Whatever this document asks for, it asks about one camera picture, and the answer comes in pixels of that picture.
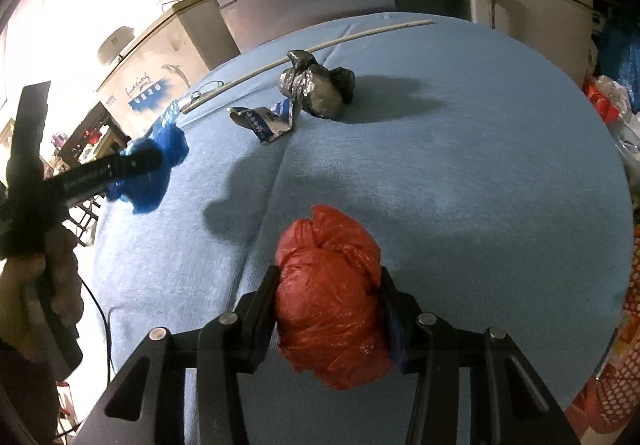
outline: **crumpled red bag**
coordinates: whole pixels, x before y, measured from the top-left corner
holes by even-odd
[[[334,389],[382,377],[391,367],[380,301],[380,248],[354,219],[311,207],[280,236],[276,320],[280,352],[296,372]]]

